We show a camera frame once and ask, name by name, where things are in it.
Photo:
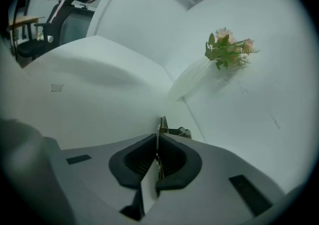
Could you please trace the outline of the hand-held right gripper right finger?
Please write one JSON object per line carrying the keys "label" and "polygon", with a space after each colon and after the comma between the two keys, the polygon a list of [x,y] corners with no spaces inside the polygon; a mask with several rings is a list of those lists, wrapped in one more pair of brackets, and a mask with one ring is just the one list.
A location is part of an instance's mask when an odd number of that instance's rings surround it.
{"label": "hand-held right gripper right finger", "polygon": [[253,218],[230,178],[242,175],[271,204],[285,196],[270,177],[236,154],[196,140],[172,136],[195,150],[202,168],[196,178],[180,190],[161,191],[146,214],[148,225],[237,225]]}

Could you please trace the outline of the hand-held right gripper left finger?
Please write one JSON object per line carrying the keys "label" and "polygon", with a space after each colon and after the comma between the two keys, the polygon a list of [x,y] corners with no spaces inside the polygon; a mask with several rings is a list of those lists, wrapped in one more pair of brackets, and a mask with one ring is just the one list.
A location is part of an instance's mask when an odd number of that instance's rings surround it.
{"label": "hand-held right gripper left finger", "polygon": [[157,201],[153,134],[66,150],[48,137],[45,148],[79,225],[135,225]]}

